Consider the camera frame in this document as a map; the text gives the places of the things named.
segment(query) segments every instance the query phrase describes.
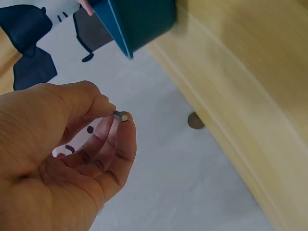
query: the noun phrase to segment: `cartoon print fabric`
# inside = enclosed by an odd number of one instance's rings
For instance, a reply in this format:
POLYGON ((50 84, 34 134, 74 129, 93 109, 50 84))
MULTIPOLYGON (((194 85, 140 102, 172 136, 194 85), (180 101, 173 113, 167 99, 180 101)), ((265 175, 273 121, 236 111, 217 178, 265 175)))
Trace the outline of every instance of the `cartoon print fabric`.
POLYGON ((97 16, 89 16, 76 0, 0 1, 0 94, 48 82, 61 71, 63 67, 57 66, 53 57, 65 55, 69 60, 69 54, 53 53, 61 51, 37 44, 69 17, 73 17, 75 29, 67 36, 89 53, 86 57, 80 54, 78 62, 89 62, 93 52, 112 38, 97 16))

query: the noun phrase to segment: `finger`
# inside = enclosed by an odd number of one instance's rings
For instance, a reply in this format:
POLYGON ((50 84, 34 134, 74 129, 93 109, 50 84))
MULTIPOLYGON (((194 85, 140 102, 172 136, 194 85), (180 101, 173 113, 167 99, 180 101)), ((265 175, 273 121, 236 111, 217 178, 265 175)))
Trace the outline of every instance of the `finger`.
POLYGON ((83 116, 76 119, 70 119, 67 122, 65 131, 58 146, 69 143, 85 126, 93 121, 93 118, 84 118, 83 116))
POLYGON ((91 163, 78 167, 78 172, 91 178, 95 178, 104 173, 105 170, 109 167, 113 157, 115 156, 115 149, 106 149, 103 147, 100 152, 95 157, 95 159, 91 161, 91 163))
POLYGON ((93 10, 92 6, 90 5, 90 3, 88 2, 88 0, 79 0, 78 2, 86 10, 88 15, 92 16, 94 14, 94 10, 93 10))
POLYGON ((61 158, 61 160, 72 168, 90 163, 106 142, 113 120, 112 116, 103 118, 81 148, 73 154, 61 158))
POLYGON ((81 116, 107 117, 116 109, 108 98, 100 93, 98 87, 89 81, 64 85, 38 84, 35 88, 47 90, 57 97, 63 111, 66 112, 66 124, 69 119, 81 116))
POLYGON ((136 155, 136 129, 132 120, 118 126, 115 156, 104 174, 96 177, 105 201, 117 194, 125 185, 136 155))

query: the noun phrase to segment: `white floor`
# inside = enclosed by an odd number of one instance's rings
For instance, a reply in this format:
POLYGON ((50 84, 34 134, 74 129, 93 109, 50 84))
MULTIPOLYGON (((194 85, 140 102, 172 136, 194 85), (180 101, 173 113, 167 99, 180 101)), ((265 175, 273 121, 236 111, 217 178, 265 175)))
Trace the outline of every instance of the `white floor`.
POLYGON ((272 230, 209 132, 188 127, 193 110, 146 49, 129 61, 109 43, 52 83, 84 79, 130 111, 138 132, 128 183, 91 231, 272 230))

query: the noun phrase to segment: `dark blue shape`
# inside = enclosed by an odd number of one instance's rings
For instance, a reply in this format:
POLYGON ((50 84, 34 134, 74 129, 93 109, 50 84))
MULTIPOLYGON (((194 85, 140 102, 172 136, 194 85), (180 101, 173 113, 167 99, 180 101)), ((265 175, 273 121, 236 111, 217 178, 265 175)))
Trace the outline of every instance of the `dark blue shape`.
POLYGON ((23 56, 14 65, 14 90, 24 90, 38 83, 47 83, 57 75, 51 56, 36 48, 31 58, 23 56))
POLYGON ((32 57, 36 43, 51 30, 52 22, 45 8, 15 5, 0 8, 0 26, 21 54, 32 57))

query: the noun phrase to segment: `light wood surface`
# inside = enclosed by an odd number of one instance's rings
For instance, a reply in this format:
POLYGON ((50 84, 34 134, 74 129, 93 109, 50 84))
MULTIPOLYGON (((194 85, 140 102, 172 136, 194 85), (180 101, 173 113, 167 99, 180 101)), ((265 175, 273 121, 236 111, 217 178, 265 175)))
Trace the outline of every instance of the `light wood surface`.
POLYGON ((149 45, 277 231, 308 230, 308 1, 178 0, 149 45))
POLYGON ((13 91, 13 67, 21 56, 0 27, 0 95, 13 91))

